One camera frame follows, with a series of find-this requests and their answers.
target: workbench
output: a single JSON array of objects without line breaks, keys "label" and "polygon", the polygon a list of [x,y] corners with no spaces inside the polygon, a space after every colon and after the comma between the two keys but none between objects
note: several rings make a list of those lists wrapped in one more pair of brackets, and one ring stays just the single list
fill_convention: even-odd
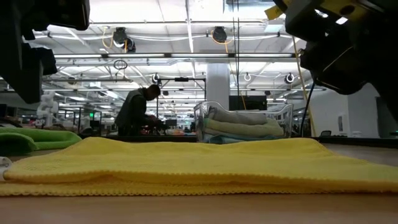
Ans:
[{"label": "workbench", "polygon": [[[345,156],[398,166],[398,150],[326,144]],[[35,152],[32,156],[51,151]],[[396,194],[183,197],[6,197],[2,223],[398,223]]]}]

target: folded towel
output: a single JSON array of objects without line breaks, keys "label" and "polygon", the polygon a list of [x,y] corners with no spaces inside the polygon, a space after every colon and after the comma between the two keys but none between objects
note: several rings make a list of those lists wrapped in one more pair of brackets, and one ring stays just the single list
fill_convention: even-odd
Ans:
[{"label": "folded towel", "polygon": [[233,139],[224,136],[214,136],[212,134],[205,134],[203,139],[203,142],[210,144],[232,144],[243,141],[244,140]]},{"label": "folded towel", "polygon": [[70,131],[0,128],[0,156],[20,156],[36,150],[65,149],[81,138]]},{"label": "folded towel", "polygon": [[211,128],[205,128],[203,130],[203,132],[205,134],[209,134],[211,136],[222,136],[222,137],[226,137],[226,138],[231,138],[231,139],[237,139],[240,141],[262,141],[262,140],[275,140],[275,139],[280,139],[283,136],[261,136],[261,137],[249,137],[249,136],[242,136],[242,135],[238,135],[238,134],[230,134],[230,133],[224,133],[222,131],[217,131],[217,130],[213,130]]},{"label": "folded towel", "polygon": [[267,119],[266,124],[262,125],[246,125],[233,124],[227,122],[219,122],[213,119],[205,119],[205,127],[224,133],[237,134],[249,137],[263,137],[268,135],[283,136],[284,130],[279,126],[274,119]]},{"label": "folded towel", "polygon": [[259,111],[257,111],[256,113],[253,113],[252,111],[226,111],[218,103],[215,104],[209,102],[209,104],[211,104],[212,106],[209,109],[208,118],[215,121],[247,125],[267,123],[267,115],[264,113],[260,113]]},{"label": "folded towel", "polygon": [[222,135],[212,135],[212,134],[205,134],[203,142],[210,143],[210,144],[231,144],[243,141],[264,141],[264,140],[275,140],[278,139],[275,136],[267,136],[264,138],[257,138],[256,140],[243,140],[239,138],[229,138]]},{"label": "folded towel", "polygon": [[227,145],[86,138],[14,163],[0,195],[398,192],[398,168],[339,156],[312,139]]}]

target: wall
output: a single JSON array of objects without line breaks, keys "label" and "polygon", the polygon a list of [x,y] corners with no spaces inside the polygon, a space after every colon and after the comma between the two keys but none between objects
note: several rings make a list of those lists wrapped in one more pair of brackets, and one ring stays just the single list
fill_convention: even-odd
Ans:
[{"label": "wall", "polygon": [[[317,136],[324,130],[332,134],[346,134],[360,131],[363,138],[379,138],[376,97],[378,92],[370,84],[352,95],[344,96],[327,90],[314,92],[311,112]],[[305,107],[305,102],[295,102],[294,108]],[[338,129],[338,117],[343,116],[343,132]]]},{"label": "wall", "polygon": [[[350,136],[348,119],[348,97],[332,90],[314,92],[310,102],[311,113],[316,134],[329,130],[332,135]],[[338,117],[343,117],[343,131],[339,131]]]},{"label": "wall", "polygon": [[357,93],[348,96],[351,131],[361,131],[363,138],[379,138],[376,97],[379,93],[366,84]]}]

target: green towel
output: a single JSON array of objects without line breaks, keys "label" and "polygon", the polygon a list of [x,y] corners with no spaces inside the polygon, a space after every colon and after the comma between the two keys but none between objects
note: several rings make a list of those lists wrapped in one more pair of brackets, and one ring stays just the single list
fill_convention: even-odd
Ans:
[{"label": "green towel", "polygon": [[0,156],[20,156],[32,151],[64,149],[80,141],[70,131],[0,128]]}]

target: dark jacket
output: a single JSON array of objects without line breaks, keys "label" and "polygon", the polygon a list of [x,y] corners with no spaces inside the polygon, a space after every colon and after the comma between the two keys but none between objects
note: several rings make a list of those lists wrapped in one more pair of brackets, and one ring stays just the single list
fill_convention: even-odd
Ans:
[{"label": "dark jacket", "polygon": [[146,111],[147,100],[144,97],[143,89],[130,91],[115,119],[115,124],[119,127],[146,125],[149,122],[145,115]]}]

